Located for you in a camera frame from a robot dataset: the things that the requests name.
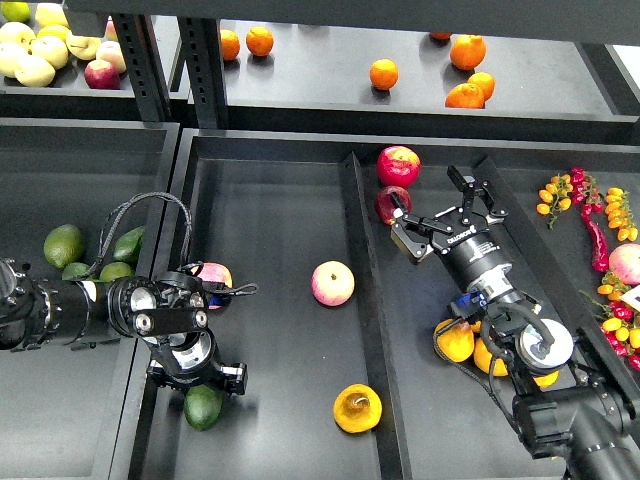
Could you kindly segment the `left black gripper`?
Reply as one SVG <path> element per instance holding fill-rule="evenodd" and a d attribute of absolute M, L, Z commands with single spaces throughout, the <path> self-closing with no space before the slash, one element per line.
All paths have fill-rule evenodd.
<path fill-rule="evenodd" d="M 244 395 L 247 365 L 223 365 L 212 334 L 176 334 L 166 338 L 147 337 L 151 353 L 148 378 L 158 387 L 187 391 L 206 385 L 228 395 Z"/>

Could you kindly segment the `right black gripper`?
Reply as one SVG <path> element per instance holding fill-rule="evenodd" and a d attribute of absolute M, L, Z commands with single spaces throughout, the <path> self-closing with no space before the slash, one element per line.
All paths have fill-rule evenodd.
<path fill-rule="evenodd" d="M 447 167 L 447 176 L 462 193 L 462 204 L 440 212 L 435 218 L 410 213 L 397 193 L 390 194 L 395 207 L 392 240 L 413 264 L 435 253 L 464 293 L 505 295 L 513 291 L 507 278 L 511 259 L 489 230 L 489 225 L 501 223 L 509 215 L 497 189 L 489 180 L 464 176 L 454 165 Z M 476 198 L 485 205 L 486 218 L 473 213 Z"/>

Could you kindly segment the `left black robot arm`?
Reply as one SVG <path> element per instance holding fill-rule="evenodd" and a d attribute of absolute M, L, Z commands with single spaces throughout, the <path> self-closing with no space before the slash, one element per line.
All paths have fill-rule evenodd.
<path fill-rule="evenodd" d="M 187 391 L 198 385 L 242 395 L 244 363 L 226 365 L 209 327 L 211 303 L 227 305 L 238 296 L 253 295 L 248 283 L 228 287 L 200 278 L 203 263 L 189 263 L 192 217 L 172 194 L 155 198 L 180 207 L 185 233 L 180 265 L 150 279 L 130 276 L 103 282 L 89 273 L 71 280 L 33 279 L 29 267 L 1 260 L 1 347 L 35 350 L 46 344 L 91 348 L 119 338 L 141 340 L 150 350 L 148 375 L 160 387 Z"/>

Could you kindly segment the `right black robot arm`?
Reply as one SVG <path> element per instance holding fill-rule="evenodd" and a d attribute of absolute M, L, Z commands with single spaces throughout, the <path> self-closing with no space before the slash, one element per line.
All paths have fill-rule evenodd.
<path fill-rule="evenodd" d="M 638 478 L 639 456 L 625 439 L 639 420 L 639 402 L 599 350 L 596 333 L 570 332 L 542 317 L 540 302 L 508 278 L 512 261 L 491 230 L 508 212 L 493 185 L 454 166 L 447 175 L 462 200 L 432 217 L 416 216 L 399 194 L 388 195 L 394 242 L 414 264 L 436 256 L 462 292 L 449 304 L 450 322 L 434 330 L 435 352 L 460 368 L 445 346 L 456 328 L 479 325 L 488 369 L 503 362 L 513 400 L 504 403 L 494 374 L 482 386 L 532 458 L 562 458 L 567 479 Z"/>

